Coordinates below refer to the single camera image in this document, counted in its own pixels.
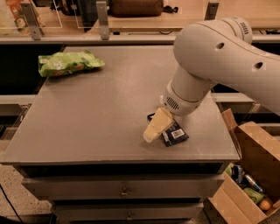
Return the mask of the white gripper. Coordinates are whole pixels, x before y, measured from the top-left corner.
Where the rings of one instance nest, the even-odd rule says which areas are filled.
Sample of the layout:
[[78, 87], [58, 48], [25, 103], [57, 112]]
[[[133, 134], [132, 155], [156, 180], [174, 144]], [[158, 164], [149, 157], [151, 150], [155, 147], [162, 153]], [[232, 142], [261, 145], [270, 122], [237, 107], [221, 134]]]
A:
[[157, 139], [164, 131], [173, 125], [174, 119], [172, 115], [187, 116], [200, 105], [200, 101], [189, 102], [177, 96], [172, 89], [171, 83], [167, 85], [162, 95], [162, 102], [165, 108], [157, 109], [143, 133], [143, 139], [147, 143], [151, 143]]

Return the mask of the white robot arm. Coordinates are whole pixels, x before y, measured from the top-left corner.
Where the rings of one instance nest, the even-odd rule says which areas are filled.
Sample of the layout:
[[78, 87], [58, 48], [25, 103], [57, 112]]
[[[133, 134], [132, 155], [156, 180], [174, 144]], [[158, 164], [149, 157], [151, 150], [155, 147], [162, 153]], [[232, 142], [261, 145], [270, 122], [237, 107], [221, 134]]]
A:
[[217, 84], [241, 92], [280, 115], [280, 56], [252, 46], [252, 29], [241, 17], [189, 24], [173, 43], [177, 70], [143, 133], [150, 143], [191, 114]]

